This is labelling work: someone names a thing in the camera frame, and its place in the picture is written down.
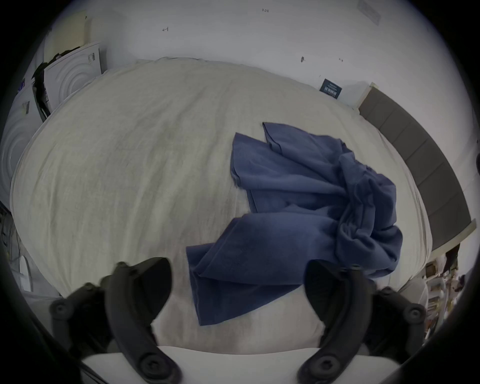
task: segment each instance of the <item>dryer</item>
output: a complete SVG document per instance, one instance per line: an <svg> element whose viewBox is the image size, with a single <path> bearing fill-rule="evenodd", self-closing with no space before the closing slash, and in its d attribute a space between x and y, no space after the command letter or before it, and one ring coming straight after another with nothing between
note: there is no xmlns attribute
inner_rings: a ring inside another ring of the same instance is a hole
<svg viewBox="0 0 480 384"><path fill-rule="evenodd" d="M101 74L99 43L87 44L55 60L45 68L43 81L50 112L70 94Z"/></svg>
<svg viewBox="0 0 480 384"><path fill-rule="evenodd" d="M22 153L42 118L35 101L30 81L15 96L0 142L0 201L10 209L10 183Z"/></svg>

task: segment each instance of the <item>clothing pile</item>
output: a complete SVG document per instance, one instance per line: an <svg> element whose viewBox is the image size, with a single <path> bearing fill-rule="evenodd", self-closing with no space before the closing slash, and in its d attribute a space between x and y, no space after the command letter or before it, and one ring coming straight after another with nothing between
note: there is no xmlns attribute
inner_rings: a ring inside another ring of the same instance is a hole
<svg viewBox="0 0 480 384"><path fill-rule="evenodd" d="M187 247L200 325L259 308L303 282L309 260L387 275L400 256L396 188L330 136L263 123L266 143L236 134L231 175L251 213L214 244Z"/></svg>

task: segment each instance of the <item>floor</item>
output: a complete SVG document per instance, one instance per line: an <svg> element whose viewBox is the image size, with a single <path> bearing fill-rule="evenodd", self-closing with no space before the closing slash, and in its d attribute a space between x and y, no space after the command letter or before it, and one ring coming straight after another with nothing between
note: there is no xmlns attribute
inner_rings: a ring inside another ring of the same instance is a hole
<svg viewBox="0 0 480 384"><path fill-rule="evenodd" d="M57 290L53 288L40 273L35 262L23 246L22 241L17 236L12 216L10 214L2 214L0 219L2 236L1 246L7 254L10 268L12 269L13 276L18 284L18 288L24 294L27 302L58 297L59 293ZM20 268L21 257L24 257L26 264L28 265L28 279L22 277L20 274L21 272L24 272L23 269Z"/></svg>

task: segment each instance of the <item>white wall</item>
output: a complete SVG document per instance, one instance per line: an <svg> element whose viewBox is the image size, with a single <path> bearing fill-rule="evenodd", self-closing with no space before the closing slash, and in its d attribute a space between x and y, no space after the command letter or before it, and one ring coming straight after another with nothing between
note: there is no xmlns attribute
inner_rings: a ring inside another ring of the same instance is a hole
<svg viewBox="0 0 480 384"><path fill-rule="evenodd" d="M66 13L87 10L89 39L102 42L104 68L163 56L229 61L317 89L326 77L343 87L339 100L350 105L376 83L437 142L480 225L478 131L449 51L408 2L366 1L381 16L378 26L357 9L358 0L89 0ZM479 232L461 247L461 269L473 264Z"/></svg>

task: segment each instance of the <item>small poster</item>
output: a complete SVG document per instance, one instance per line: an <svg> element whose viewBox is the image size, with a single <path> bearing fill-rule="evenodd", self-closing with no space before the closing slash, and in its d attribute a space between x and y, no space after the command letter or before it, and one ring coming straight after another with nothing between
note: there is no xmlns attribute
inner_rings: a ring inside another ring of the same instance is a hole
<svg viewBox="0 0 480 384"><path fill-rule="evenodd" d="M326 93L327 95L330 95L336 99L338 99L338 95L340 94L341 90L341 87L327 79L324 80L324 83L320 88L320 92Z"/></svg>

